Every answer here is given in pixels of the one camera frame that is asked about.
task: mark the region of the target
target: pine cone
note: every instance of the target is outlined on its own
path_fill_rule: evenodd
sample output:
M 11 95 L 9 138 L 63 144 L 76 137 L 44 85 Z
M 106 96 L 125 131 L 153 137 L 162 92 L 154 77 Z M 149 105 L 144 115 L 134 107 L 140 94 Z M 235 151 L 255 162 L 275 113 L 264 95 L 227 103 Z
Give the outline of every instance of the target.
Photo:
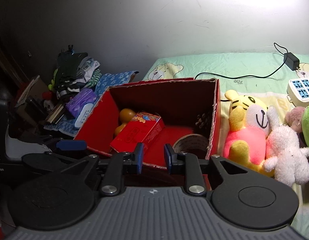
M 196 122 L 196 133 L 199 133 L 203 136 L 209 136 L 212 124 L 212 114 L 211 113 L 203 113 L 197 115 Z

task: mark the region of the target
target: purple tissue box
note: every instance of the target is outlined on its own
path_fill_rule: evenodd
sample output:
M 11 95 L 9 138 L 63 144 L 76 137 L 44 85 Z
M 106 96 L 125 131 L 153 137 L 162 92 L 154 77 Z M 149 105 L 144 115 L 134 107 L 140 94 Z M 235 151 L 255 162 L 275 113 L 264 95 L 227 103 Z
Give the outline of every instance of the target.
M 92 89 L 84 88 L 66 104 L 68 111 L 77 118 L 76 128 L 80 128 L 85 122 L 96 99 L 97 96 Z

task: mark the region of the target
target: power strip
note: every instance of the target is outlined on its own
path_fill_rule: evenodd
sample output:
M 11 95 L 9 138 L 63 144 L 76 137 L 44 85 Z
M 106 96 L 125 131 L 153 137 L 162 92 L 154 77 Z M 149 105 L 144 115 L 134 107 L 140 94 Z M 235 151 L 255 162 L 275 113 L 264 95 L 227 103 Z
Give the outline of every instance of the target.
M 287 88 L 289 102 L 295 106 L 309 105 L 309 78 L 290 79 Z

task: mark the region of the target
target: teddy bear print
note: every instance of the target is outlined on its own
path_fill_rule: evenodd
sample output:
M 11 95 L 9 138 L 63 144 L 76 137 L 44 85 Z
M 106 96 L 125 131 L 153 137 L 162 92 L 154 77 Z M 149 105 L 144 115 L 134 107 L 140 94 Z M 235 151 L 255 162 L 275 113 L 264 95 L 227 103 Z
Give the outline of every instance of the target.
M 309 64 L 300 63 L 299 69 L 296 70 L 296 74 L 299 78 L 309 77 Z
M 166 63 L 156 66 L 148 75 L 149 80 L 170 79 L 174 78 L 175 74 L 183 70 L 182 65 L 174 65 Z

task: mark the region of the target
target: metal screw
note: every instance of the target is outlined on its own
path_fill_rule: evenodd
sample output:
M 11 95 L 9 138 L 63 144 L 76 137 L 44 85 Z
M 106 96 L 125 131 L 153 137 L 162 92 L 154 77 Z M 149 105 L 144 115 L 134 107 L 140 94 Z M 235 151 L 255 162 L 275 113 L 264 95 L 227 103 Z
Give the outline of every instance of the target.
M 199 185 L 193 185 L 193 186 L 189 187 L 189 191 L 192 192 L 192 193 L 199 194 L 199 193 L 204 192 L 204 187 L 199 186 Z
M 103 186 L 103 187 L 101 188 L 101 190 L 102 190 L 104 193 L 112 194 L 112 193 L 115 193 L 118 189 L 117 189 L 115 186 L 106 185 L 106 186 Z

